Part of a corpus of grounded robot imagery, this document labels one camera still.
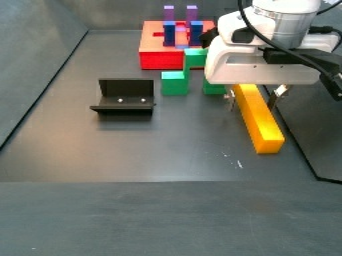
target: block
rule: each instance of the block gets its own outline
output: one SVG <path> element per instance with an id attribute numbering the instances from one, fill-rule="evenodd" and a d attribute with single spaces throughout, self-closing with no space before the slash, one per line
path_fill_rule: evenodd
<path id="1" fill-rule="evenodd" d="M 186 21 L 177 21 L 185 27 Z M 204 21 L 205 30 L 214 28 L 213 21 Z M 139 45 L 141 68 L 147 70 L 182 70 L 185 49 L 163 46 L 163 21 L 145 21 Z"/>
<path id="2" fill-rule="evenodd" d="M 187 46 L 189 48 L 187 31 L 178 31 L 175 37 L 175 47 Z"/>
<path id="3" fill-rule="evenodd" d="M 233 90 L 257 153 L 278 153 L 285 137 L 257 85 L 234 85 Z"/>
<path id="4" fill-rule="evenodd" d="M 177 32 L 187 32 L 187 28 L 182 26 L 177 26 Z"/>
<path id="5" fill-rule="evenodd" d="M 204 22 L 202 21 L 191 21 L 190 22 L 190 46 L 201 46 L 199 36 L 204 32 Z"/>
<path id="6" fill-rule="evenodd" d="M 174 5 L 165 5 L 165 21 L 175 20 L 175 7 Z"/>
<path id="7" fill-rule="evenodd" d="M 187 28 L 193 20 L 198 20 L 198 7 L 197 5 L 187 5 Z"/>
<path id="8" fill-rule="evenodd" d="M 189 84 L 183 71 L 162 72 L 162 95 L 186 95 Z"/>
<path id="9" fill-rule="evenodd" d="M 204 93 L 205 95 L 225 95 L 226 87 L 224 84 L 210 84 L 206 77 L 204 77 Z"/>
<path id="10" fill-rule="evenodd" d="M 165 27 L 163 46 L 175 46 L 175 29 L 177 29 L 175 21 L 165 21 L 163 27 Z"/>
<path id="11" fill-rule="evenodd" d="M 189 48 L 185 49 L 185 71 L 191 67 L 205 67 L 208 59 L 208 49 Z"/>

